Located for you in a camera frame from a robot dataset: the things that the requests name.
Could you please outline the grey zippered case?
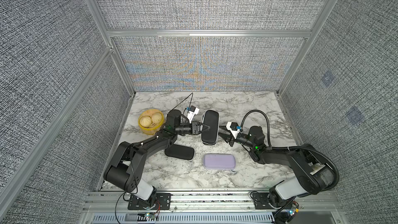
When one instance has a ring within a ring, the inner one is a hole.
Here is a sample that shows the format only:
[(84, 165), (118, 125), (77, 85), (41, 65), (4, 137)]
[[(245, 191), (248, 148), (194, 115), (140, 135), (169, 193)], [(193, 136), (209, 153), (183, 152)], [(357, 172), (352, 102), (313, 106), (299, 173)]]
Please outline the grey zippered case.
[(195, 150), (192, 147), (174, 144), (167, 148), (164, 153), (168, 157), (181, 160), (192, 160), (195, 154)]

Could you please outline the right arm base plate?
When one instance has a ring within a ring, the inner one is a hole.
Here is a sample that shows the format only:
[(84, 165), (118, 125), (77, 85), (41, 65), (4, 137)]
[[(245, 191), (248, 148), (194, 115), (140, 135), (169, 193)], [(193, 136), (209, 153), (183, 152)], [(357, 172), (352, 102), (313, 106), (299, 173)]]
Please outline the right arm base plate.
[(252, 199), (256, 210), (275, 209), (269, 201), (268, 192), (252, 191), (250, 198)]

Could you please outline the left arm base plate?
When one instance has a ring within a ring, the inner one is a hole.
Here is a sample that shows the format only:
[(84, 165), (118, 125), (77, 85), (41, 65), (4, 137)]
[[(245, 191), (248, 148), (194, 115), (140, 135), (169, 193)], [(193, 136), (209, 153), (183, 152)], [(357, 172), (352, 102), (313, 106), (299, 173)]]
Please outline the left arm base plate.
[(151, 196), (148, 200), (143, 200), (135, 195), (131, 195), (127, 209), (131, 211), (169, 210), (171, 196), (169, 193), (156, 193), (156, 195)]

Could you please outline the grey case back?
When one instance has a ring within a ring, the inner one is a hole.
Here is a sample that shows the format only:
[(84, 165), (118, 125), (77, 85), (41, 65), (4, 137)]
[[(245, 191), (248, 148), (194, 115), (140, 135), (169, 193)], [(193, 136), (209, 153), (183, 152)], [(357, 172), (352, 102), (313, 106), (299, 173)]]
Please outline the grey case back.
[(207, 110), (202, 116), (202, 123), (210, 126), (210, 130), (201, 134), (204, 145), (215, 145), (218, 138), (219, 113), (214, 110)]

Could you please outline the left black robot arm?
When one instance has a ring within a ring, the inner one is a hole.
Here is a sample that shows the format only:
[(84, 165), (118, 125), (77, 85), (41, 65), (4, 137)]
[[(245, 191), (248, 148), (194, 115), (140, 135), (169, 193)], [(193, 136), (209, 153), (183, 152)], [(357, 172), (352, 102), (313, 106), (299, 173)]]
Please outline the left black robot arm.
[(181, 160), (192, 160), (195, 150), (192, 147), (176, 144), (178, 136), (200, 135), (203, 140), (217, 140), (219, 114), (209, 110), (202, 121), (182, 122), (187, 118), (179, 110), (171, 110), (156, 134), (138, 143), (122, 142), (108, 163), (104, 180), (130, 193), (144, 209), (152, 209), (157, 204), (157, 189), (142, 179), (147, 158), (164, 150), (166, 155)]

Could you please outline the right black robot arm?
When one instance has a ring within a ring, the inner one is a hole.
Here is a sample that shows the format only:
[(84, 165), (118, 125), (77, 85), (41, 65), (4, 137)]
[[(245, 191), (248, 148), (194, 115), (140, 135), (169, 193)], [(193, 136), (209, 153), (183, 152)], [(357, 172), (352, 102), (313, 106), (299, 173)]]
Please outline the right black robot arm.
[(296, 197), (316, 195), (333, 189), (340, 180), (336, 165), (312, 145), (271, 147), (264, 143), (265, 135), (259, 126), (250, 128), (249, 133), (241, 127), (219, 126), (226, 133), (218, 135), (231, 147), (242, 145), (251, 159), (258, 164), (288, 166), (294, 176), (281, 181), (269, 189), (268, 203), (274, 209), (282, 209)]

